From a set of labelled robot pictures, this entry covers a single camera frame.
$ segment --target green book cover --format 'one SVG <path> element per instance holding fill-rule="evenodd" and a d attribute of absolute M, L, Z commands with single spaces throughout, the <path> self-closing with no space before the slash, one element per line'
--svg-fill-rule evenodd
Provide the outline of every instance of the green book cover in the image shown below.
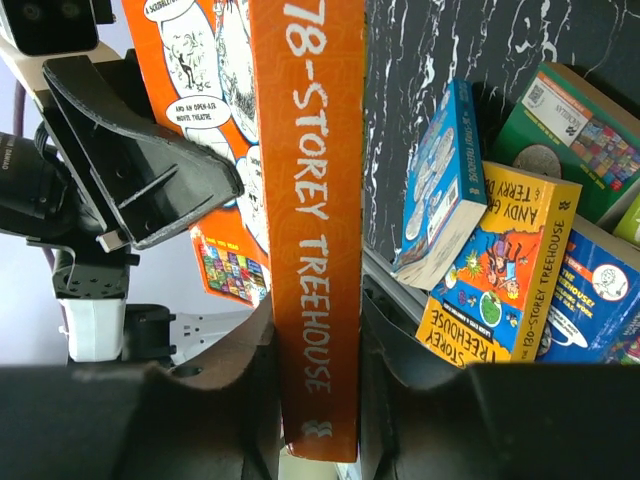
<path fill-rule="evenodd" d="M 640 122 L 569 68 L 546 62 L 489 159 L 583 185 L 578 214 L 611 231 L 640 192 Z"/>
<path fill-rule="evenodd" d="M 613 234 L 636 247 L 640 247 L 640 195 L 636 197 L 627 213 L 624 214 Z"/>

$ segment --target marble table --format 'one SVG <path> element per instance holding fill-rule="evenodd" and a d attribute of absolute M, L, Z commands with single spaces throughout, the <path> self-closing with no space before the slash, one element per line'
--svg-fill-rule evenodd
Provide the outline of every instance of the marble table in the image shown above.
<path fill-rule="evenodd" d="M 473 82 L 490 145 L 541 61 L 576 71 L 640 117 L 640 0 L 367 0 L 364 234 L 393 260 L 406 167 L 452 77 Z"/>

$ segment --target camera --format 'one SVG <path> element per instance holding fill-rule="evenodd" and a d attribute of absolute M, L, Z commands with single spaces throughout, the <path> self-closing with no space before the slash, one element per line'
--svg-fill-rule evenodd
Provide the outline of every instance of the camera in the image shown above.
<path fill-rule="evenodd" d="M 0 0 L 0 35 L 24 55 L 92 50 L 98 31 L 92 0 Z"/>

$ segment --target white wall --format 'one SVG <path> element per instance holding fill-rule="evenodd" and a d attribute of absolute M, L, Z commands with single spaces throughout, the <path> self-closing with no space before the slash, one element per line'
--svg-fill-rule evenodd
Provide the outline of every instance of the white wall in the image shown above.
<path fill-rule="evenodd" d="M 133 46 L 122 4 L 112 0 L 117 21 L 100 27 L 102 41 L 120 55 Z M 0 131 L 11 132 L 14 77 L 0 61 Z M 27 100 L 25 136 L 33 138 L 40 123 Z M 169 278 L 168 282 L 160 280 Z M 132 269 L 131 303 L 162 303 L 174 312 L 223 313 L 246 307 L 204 293 L 188 234 L 141 254 Z M 62 318 L 42 252 L 23 239 L 0 234 L 0 364 L 64 363 L 67 345 L 58 333 Z"/>

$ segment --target blue book cover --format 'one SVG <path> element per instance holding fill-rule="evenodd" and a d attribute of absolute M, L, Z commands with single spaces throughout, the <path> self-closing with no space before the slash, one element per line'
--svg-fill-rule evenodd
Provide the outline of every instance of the blue book cover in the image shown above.
<path fill-rule="evenodd" d="M 471 84 L 454 79 L 409 162 L 394 276 L 431 290 L 487 208 Z"/>
<path fill-rule="evenodd" d="M 640 363 L 639 270 L 640 251 L 576 217 L 537 361 Z"/>

